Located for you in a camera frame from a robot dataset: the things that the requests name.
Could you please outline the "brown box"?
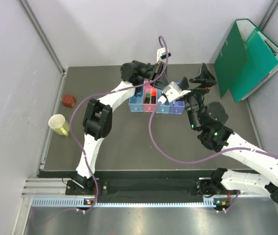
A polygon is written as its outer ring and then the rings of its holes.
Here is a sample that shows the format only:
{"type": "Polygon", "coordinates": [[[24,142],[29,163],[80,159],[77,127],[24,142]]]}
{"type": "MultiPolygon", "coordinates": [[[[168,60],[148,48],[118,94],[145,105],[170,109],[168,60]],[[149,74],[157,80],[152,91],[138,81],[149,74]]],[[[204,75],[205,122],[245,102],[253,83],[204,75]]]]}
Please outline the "brown box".
{"type": "Polygon", "coordinates": [[[61,100],[63,106],[73,108],[76,105],[76,98],[73,95],[65,94],[61,100]]]}

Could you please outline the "purple plastic bin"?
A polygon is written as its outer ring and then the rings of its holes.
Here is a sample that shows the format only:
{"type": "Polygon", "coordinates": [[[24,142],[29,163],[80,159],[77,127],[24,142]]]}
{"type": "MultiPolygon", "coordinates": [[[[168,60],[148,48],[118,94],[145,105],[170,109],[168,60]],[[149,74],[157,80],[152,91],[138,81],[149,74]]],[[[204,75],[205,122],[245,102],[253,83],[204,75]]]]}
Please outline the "purple plastic bin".
{"type": "Polygon", "coordinates": [[[185,102],[183,100],[178,100],[170,102],[170,114],[182,114],[185,108],[185,102]]]}

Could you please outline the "light blue bin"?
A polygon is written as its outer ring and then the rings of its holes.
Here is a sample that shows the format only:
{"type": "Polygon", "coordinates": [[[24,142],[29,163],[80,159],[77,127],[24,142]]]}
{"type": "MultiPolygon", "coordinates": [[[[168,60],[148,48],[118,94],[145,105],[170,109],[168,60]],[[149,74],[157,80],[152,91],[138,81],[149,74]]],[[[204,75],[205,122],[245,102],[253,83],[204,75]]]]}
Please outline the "light blue bin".
{"type": "MultiPolygon", "coordinates": [[[[157,100],[156,104],[159,102],[159,98],[162,96],[162,90],[157,89],[157,100]]],[[[163,104],[160,104],[156,110],[156,113],[168,114],[170,110],[170,103],[166,100],[163,104]]]]}
{"type": "Polygon", "coordinates": [[[129,108],[131,112],[143,112],[143,96],[142,97],[130,97],[129,108]]]}

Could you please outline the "blue slime jar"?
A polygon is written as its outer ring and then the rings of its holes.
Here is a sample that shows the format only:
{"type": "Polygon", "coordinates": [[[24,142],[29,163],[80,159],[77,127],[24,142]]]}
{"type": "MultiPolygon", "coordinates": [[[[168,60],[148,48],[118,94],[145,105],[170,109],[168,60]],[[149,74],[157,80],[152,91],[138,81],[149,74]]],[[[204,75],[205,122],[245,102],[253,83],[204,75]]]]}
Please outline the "blue slime jar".
{"type": "Polygon", "coordinates": [[[143,95],[143,91],[136,93],[134,97],[142,97],[142,95],[143,95]]]}

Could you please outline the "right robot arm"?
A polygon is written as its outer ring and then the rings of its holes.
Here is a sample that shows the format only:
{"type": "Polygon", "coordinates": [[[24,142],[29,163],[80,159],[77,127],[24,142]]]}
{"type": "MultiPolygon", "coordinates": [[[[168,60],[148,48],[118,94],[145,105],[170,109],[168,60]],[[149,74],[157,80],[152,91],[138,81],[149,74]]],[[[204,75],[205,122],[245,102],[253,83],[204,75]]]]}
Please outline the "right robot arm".
{"type": "Polygon", "coordinates": [[[198,131],[198,140],[208,150],[223,155],[255,170],[243,173],[219,168],[211,176],[211,189],[218,194],[239,190],[270,197],[278,204],[278,156],[249,143],[225,126],[229,116],[220,102],[204,104],[204,95],[217,83],[202,64],[199,74],[183,78],[179,87],[187,92],[185,110],[192,130],[198,131]]]}

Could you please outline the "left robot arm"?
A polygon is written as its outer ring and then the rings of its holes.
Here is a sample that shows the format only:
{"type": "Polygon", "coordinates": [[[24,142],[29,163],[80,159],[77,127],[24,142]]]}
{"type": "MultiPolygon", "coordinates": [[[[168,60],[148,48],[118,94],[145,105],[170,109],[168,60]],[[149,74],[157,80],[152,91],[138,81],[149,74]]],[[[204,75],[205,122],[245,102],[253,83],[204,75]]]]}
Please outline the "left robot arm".
{"type": "Polygon", "coordinates": [[[120,67],[122,81],[116,88],[110,92],[88,96],[78,104],[81,107],[87,103],[82,121],[84,142],[74,137],[82,155],[73,180],[82,194],[98,191],[94,176],[95,162],[102,142],[112,129],[115,109],[147,85],[164,88],[169,83],[166,72],[167,63],[162,60],[155,64],[139,61],[125,63],[120,67]]]}

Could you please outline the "pink plastic bin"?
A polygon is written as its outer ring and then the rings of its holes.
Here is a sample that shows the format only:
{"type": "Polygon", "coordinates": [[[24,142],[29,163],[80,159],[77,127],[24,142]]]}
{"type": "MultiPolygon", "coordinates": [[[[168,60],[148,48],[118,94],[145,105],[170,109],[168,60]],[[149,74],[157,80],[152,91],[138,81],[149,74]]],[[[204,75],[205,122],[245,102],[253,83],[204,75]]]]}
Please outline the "pink plastic bin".
{"type": "Polygon", "coordinates": [[[148,81],[145,81],[144,82],[145,86],[143,87],[143,111],[144,112],[153,112],[156,108],[156,104],[151,104],[151,100],[150,100],[150,103],[149,104],[144,104],[144,99],[145,99],[145,96],[146,96],[146,93],[150,93],[154,90],[157,91],[156,88],[152,87],[148,81]]]}

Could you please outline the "green cap highlighter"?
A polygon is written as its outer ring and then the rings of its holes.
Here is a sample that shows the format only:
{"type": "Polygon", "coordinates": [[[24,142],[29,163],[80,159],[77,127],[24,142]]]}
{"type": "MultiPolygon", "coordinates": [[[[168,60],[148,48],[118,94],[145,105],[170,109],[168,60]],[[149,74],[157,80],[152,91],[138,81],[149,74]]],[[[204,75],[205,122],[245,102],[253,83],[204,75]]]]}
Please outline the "green cap highlighter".
{"type": "Polygon", "coordinates": [[[146,93],[146,96],[145,96],[145,99],[144,99],[144,104],[149,104],[150,103],[150,97],[151,97],[151,94],[146,93]]]}

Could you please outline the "orange cap highlighter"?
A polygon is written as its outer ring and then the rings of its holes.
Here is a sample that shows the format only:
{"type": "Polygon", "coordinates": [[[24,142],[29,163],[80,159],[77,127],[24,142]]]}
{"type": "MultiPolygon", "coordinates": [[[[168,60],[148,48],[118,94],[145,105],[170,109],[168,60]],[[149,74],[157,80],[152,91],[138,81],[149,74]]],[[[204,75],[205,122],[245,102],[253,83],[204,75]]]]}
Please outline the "orange cap highlighter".
{"type": "Polygon", "coordinates": [[[151,92],[151,104],[156,104],[157,92],[156,90],[151,92]]]}

